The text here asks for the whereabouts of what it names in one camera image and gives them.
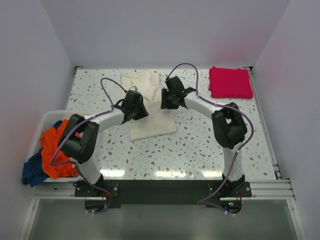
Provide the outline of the cream white t-shirt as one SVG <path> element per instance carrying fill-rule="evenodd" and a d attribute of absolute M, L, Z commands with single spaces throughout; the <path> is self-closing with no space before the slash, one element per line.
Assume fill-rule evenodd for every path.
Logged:
<path fill-rule="evenodd" d="M 162 83 L 157 72 L 147 70 L 135 74 L 123 73 L 121 83 L 126 90 L 137 88 L 148 112 L 147 117 L 128 122 L 132 141 L 168 135 L 177 131 L 173 113 L 170 110 L 161 109 Z"/>

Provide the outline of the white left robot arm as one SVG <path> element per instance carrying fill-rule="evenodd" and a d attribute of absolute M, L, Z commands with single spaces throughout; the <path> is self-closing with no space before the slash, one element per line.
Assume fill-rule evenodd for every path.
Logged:
<path fill-rule="evenodd" d="M 62 152 L 75 165 L 78 174 L 86 182 L 86 191 L 92 196 L 99 196 L 104 190 L 103 176 L 92 159 L 98 134 L 148 115 L 143 96 L 131 89 L 112 110 L 86 116 L 71 115 L 58 142 L 57 151 Z"/>

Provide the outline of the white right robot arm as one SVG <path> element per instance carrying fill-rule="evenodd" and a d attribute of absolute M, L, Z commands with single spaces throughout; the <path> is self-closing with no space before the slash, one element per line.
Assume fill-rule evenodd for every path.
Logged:
<path fill-rule="evenodd" d="M 215 140 L 223 149 L 224 172 L 223 192 L 230 197 L 240 190 L 245 181 L 242 170 L 242 154 L 239 149 L 248 132 L 242 114 L 235 103 L 223 105 L 197 95 L 196 89 L 185 88 L 175 76 L 165 80 L 161 90 L 161 109 L 175 110 L 180 107 L 192 109 L 212 120 Z"/>

